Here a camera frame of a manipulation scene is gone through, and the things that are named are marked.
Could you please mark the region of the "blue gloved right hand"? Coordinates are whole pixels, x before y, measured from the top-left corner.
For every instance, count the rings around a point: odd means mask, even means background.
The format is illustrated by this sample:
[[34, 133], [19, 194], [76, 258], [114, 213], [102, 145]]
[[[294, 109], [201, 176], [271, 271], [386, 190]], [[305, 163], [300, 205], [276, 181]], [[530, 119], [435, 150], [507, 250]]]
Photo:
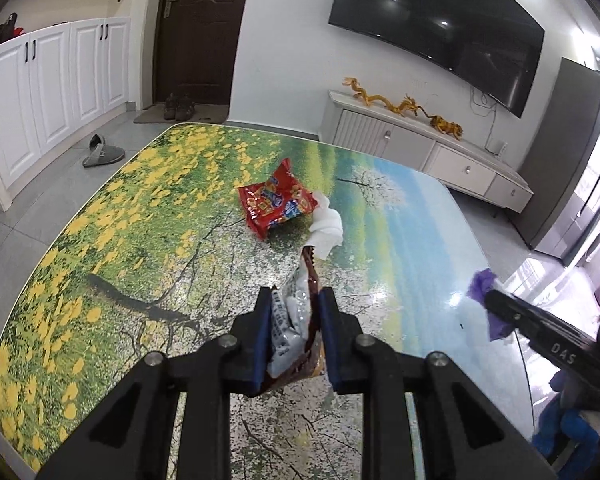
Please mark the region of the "blue gloved right hand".
[[559, 471], [586, 468], [600, 446], [600, 392], [564, 370], [550, 388], [556, 396], [540, 414], [532, 445]]

